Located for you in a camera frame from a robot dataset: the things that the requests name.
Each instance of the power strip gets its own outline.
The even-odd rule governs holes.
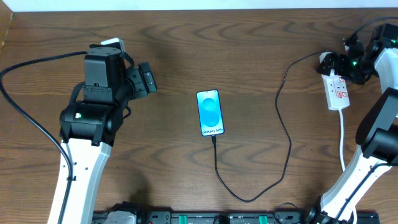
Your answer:
[[[328,53],[321,55],[321,61]],[[348,91],[346,80],[339,75],[335,75],[335,70],[330,71],[330,75],[322,75],[325,86],[326,100],[329,110],[342,110],[349,106]]]

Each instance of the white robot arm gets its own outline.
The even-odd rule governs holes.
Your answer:
[[[355,78],[356,81],[367,81],[368,78],[360,76],[365,77],[366,72],[369,72],[369,70],[364,72],[366,66],[372,64],[380,78],[382,96],[358,128],[356,135],[358,145],[353,159],[334,186],[322,195],[318,207],[313,208],[312,218],[308,218],[307,223],[348,221],[353,208],[372,184],[391,166],[398,164],[398,127],[393,124],[398,114],[397,31],[396,26],[381,25],[375,28],[363,58],[353,57],[351,61],[347,61],[350,59],[349,56],[330,55],[326,62],[321,63],[322,68],[335,68],[346,78]],[[358,45],[361,43],[357,42],[354,45],[346,49],[354,48],[357,50],[355,53],[358,53]],[[362,64],[351,68],[351,65],[358,63]]]
[[[124,60],[131,65],[127,69]],[[128,101],[157,90],[149,64],[140,63],[134,68],[133,59],[125,53],[123,41],[118,38],[90,46],[85,57],[85,77],[86,82],[75,87],[69,105],[60,116],[62,148],[73,164],[73,181],[68,190],[70,174],[66,160],[61,157],[49,224],[91,223],[98,186],[116,131],[131,114]],[[84,100],[76,101],[81,89]],[[124,109],[129,110],[125,116]]]

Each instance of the wood grain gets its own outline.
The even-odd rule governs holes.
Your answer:
[[[137,62],[148,61],[159,91],[134,100],[116,136],[96,209],[129,200],[174,210],[273,210],[282,202],[309,207],[341,174],[338,113],[328,111],[316,57],[292,67],[279,108],[293,148],[285,179],[253,203],[229,195],[214,173],[211,139],[200,135],[195,93],[219,89],[226,132],[218,138],[220,175],[251,198],[279,179],[289,142],[274,98],[287,66],[321,49],[342,52],[341,40],[360,24],[398,9],[284,9],[245,11],[131,11],[17,13],[0,68],[85,50],[120,37]],[[371,27],[361,34],[366,43]],[[83,57],[10,73],[11,96],[51,133],[72,88],[84,80]],[[345,159],[356,129],[381,91],[376,78],[348,85]],[[0,223],[47,221],[59,153],[0,98]],[[377,210],[382,223],[398,219],[398,171],[372,186],[358,210]]]
[[[11,24],[12,11],[0,0],[0,53],[4,46],[8,28]]]

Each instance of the phone screen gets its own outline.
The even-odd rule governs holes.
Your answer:
[[[198,92],[197,100],[201,135],[223,134],[224,122],[218,90]]]

